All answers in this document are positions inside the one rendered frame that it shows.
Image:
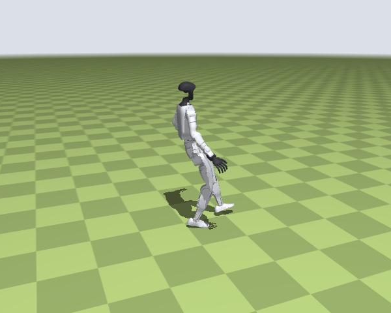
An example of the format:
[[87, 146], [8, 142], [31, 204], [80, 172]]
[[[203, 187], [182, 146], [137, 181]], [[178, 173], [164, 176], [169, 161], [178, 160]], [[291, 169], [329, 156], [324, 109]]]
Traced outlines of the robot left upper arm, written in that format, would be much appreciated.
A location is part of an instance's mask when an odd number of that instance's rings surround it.
[[[180, 103], [180, 102], [179, 102]], [[178, 103], [178, 104], [179, 104]], [[175, 112], [175, 115], [174, 115], [174, 118], [173, 118], [173, 121], [172, 121], [172, 123], [173, 123], [173, 125], [175, 126], [175, 127], [177, 127], [177, 111]], [[178, 128], [178, 127], [177, 127]]]

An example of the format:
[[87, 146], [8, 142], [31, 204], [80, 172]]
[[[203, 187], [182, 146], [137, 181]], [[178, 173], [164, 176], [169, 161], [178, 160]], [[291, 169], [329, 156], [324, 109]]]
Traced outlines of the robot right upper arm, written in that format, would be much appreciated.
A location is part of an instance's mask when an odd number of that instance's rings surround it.
[[196, 142], [196, 140], [194, 138], [194, 134], [196, 133], [196, 128], [197, 128], [196, 111], [191, 108], [187, 108], [186, 112], [185, 112], [185, 116], [186, 116], [186, 119], [188, 120], [188, 126], [189, 126], [189, 130], [190, 130], [191, 139]]

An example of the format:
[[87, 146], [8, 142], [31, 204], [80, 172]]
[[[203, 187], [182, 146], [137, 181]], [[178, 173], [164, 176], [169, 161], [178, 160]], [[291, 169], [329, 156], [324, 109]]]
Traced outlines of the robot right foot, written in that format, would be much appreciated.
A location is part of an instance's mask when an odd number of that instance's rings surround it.
[[[196, 220], [197, 221], [197, 220]], [[194, 218], [189, 218], [187, 224], [190, 226], [197, 226], [200, 228], [209, 228], [210, 224], [208, 222], [202, 221], [199, 219], [199, 222], [194, 221]]]

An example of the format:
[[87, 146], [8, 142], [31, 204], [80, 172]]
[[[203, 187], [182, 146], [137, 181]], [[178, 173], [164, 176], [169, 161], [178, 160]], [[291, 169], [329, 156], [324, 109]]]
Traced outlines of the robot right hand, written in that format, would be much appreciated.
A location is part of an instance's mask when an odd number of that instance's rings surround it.
[[[207, 155], [207, 158], [208, 158], [210, 161], [213, 162], [213, 164], [217, 167], [219, 173], [220, 173], [220, 169], [221, 169], [222, 173], [223, 173], [224, 171], [226, 171], [226, 170], [225, 170], [225, 167], [226, 167], [226, 169], [227, 169], [227, 166], [226, 166], [225, 164], [227, 164], [227, 162], [226, 162], [224, 159], [219, 158], [219, 157], [216, 157], [215, 154], [212, 155], [211, 157], [209, 157], [209, 156]], [[225, 162], [225, 163], [223, 163], [223, 162]], [[219, 167], [218, 167], [218, 166], [219, 166]], [[222, 166], [222, 167], [221, 167], [221, 166]], [[225, 166], [225, 167], [224, 167], [224, 166]], [[224, 169], [224, 171], [223, 171], [222, 168]]]

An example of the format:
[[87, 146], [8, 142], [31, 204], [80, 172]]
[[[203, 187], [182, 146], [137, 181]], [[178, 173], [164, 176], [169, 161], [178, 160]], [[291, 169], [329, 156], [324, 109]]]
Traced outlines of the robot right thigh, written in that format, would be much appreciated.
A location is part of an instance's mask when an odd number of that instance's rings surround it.
[[211, 169], [211, 166], [210, 166], [208, 160], [206, 159], [206, 157], [203, 153], [197, 153], [197, 151], [194, 151], [192, 153], [191, 159], [192, 159], [195, 166], [199, 166], [198, 167], [199, 172], [200, 172], [204, 182], [206, 183], [205, 185], [203, 185], [201, 187], [200, 192], [204, 188], [208, 188], [211, 193], [212, 188], [213, 188], [213, 174], [212, 174], [212, 169]]

